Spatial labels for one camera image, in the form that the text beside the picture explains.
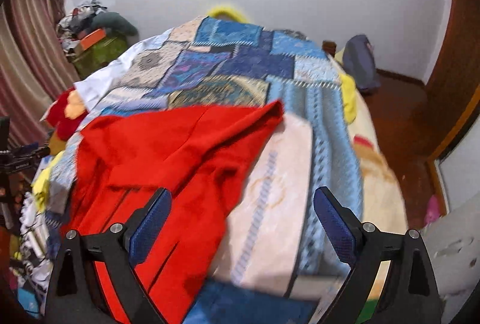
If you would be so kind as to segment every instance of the metal screw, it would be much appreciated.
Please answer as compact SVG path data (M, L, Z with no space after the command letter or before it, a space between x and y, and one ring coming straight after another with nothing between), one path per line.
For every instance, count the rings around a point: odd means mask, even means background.
M77 232L75 232L75 230L69 230L67 232L67 234L65 235L65 237L69 240L73 239L75 236L77 235Z
M121 223L115 223L110 227L110 231L112 233L118 233L123 229L123 226Z
M363 229L366 231L366 232L373 232L375 230L375 225L372 224L372 223L364 223L363 224Z
M418 233L418 231L416 231L414 229L409 230L409 235L410 235L411 238L419 238L420 237L420 233Z

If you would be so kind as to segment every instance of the bed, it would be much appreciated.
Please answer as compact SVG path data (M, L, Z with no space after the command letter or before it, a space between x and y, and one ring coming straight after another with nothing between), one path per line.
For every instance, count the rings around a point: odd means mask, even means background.
M312 190L330 187L343 206L382 231L407 230L398 182L380 153L368 108L357 91L356 117L345 123L342 74L333 57L301 33L209 17L132 46L109 66L75 84L89 114L52 167L45 212L50 255L55 256L61 225L68 221L81 130L95 118L196 104L258 107L280 100L284 122L262 149L242 200L227 218L229 233L212 260L209 282L310 301L314 309L307 321L316 322L349 268L339 262L319 226ZM270 207L260 201L266 176L272 194L265 203ZM285 195L292 191L297 193L294 201ZM254 193L258 197L250 200ZM254 225L259 211L262 222ZM289 227L277 230L285 219ZM252 230L256 245L247 257L244 239ZM285 239L275 239L275 233ZM268 252L277 252L277 259L265 260ZM379 297L387 270L388 263L383 263L371 299ZM192 309L185 322L194 314Z

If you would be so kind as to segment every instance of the wooden floor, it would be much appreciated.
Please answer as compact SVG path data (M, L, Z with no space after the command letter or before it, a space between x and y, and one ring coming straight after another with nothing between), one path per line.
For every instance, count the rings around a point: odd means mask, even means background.
M426 155L416 154L413 144L430 128L415 119L426 103L423 87L381 75L382 86L366 96L380 150L400 183L410 228L422 228L427 202L434 193Z

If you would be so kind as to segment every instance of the curtain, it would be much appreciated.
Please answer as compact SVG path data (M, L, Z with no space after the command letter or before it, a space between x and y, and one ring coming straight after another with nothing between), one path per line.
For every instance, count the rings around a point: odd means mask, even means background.
M38 121L78 74L55 26L64 0L6 0L0 9L0 114L10 116L10 146L43 142Z

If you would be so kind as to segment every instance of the gray bag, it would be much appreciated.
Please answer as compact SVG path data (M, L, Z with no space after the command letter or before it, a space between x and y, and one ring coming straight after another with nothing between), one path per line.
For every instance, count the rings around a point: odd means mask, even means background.
M380 87L373 49L366 35L356 35L345 45L343 69L355 79L361 93L370 93Z

